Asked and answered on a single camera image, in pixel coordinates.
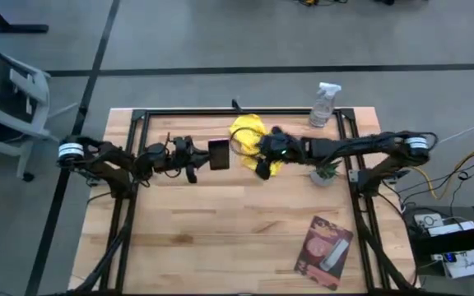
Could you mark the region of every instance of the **wooden tabletop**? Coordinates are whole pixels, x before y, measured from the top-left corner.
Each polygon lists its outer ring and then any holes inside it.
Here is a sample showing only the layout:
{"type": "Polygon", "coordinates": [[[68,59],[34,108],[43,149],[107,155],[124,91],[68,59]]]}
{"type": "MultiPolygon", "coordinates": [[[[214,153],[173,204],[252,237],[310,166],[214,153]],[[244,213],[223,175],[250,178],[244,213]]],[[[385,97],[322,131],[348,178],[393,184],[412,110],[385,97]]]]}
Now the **wooden tabletop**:
{"type": "MultiPolygon", "coordinates": [[[[380,132],[374,108],[354,110],[361,136],[380,132]]],[[[106,141],[125,146],[131,111],[110,111],[106,141]]],[[[172,137],[191,135],[195,146],[207,149],[208,140],[229,136],[235,118],[151,117],[147,145],[165,141],[170,132],[172,137]]],[[[338,138],[336,119],[325,128],[312,128],[308,116],[261,118],[268,130],[278,125],[294,136],[338,138]]],[[[366,155],[365,161],[372,167],[384,157],[366,155]]],[[[263,181],[240,163],[239,156],[230,153],[230,169],[210,171],[205,165],[197,171],[198,184],[189,184],[185,173],[177,178],[157,174],[150,180],[151,187],[141,187],[138,193],[124,293],[365,292],[345,166],[340,166],[340,175],[330,187],[313,185],[310,170],[303,165],[284,164],[278,176],[263,181]],[[337,291],[293,271],[315,215],[355,234],[337,291]]],[[[91,196],[108,190],[95,188],[91,196]]],[[[386,187],[380,192],[397,205],[397,197],[386,187]]],[[[374,204],[384,250],[406,279],[412,280],[414,263],[403,222],[383,199],[375,198],[374,204]]],[[[113,207],[114,200],[109,197],[96,199],[88,206],[69,288],[78,286],[104,254],[113,207]]],[[[114,261],[111,279],[116,276],[116,265],[114,261]]]]}

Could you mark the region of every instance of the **clear spray bottle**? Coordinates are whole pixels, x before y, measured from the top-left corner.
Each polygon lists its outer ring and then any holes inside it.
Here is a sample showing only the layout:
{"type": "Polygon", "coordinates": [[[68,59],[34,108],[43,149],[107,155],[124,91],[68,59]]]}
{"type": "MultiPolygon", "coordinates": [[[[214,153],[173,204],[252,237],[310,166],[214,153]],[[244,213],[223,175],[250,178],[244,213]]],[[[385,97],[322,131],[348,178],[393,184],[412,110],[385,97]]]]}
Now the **clear spray bottle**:
{"type": "Polygon", "coordinates": [[[324,127],[334,111],[334,98],[342,87],[332,83],[319,83],[318,99],[310,111],[310,125],[324,127]]]}

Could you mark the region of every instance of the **succulent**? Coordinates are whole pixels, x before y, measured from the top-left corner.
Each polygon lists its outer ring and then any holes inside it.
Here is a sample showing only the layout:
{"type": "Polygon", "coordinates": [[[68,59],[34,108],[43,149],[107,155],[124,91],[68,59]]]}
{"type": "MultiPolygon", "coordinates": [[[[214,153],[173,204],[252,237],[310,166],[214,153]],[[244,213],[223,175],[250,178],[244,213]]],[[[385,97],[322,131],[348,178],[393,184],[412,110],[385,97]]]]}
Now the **succulent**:
{"type": "Polygon", "coordinates": [[[318,173],[318,176],[321,177],[322,179],[328,179],[328,178],[334,178],[337,176],[337,166],[341,163],[341,160],[328,163],[322,166],[319,166],[316,168],[316,173],[318,173]]]}

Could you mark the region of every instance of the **gray chair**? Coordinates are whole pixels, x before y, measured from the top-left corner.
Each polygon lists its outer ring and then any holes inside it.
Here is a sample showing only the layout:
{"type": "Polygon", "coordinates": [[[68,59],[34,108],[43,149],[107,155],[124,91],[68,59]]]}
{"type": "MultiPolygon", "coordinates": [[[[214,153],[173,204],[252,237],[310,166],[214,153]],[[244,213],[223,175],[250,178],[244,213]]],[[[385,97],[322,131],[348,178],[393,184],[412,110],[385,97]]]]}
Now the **gray chair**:
{"type": "Polygon", "coordinates": [[[0,53],[0,153],[18,156],[17,177],[31,181],[26,173],[35,140],[59,141],[45,129],[47,120],[77,103],[50,113],[49,74],[0,53]]]}

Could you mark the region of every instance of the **book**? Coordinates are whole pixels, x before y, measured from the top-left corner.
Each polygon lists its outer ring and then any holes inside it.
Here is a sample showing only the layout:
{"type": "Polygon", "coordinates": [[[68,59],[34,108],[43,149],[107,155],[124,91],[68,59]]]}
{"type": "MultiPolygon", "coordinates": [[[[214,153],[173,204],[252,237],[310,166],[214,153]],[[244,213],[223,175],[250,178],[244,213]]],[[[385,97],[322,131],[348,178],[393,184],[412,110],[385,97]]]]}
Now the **book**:
{"type": "Polygon", "coordinates": [[[315,216],[295,263],[295,272],[335,291],[353,236],[351,231],[315,216]]]}

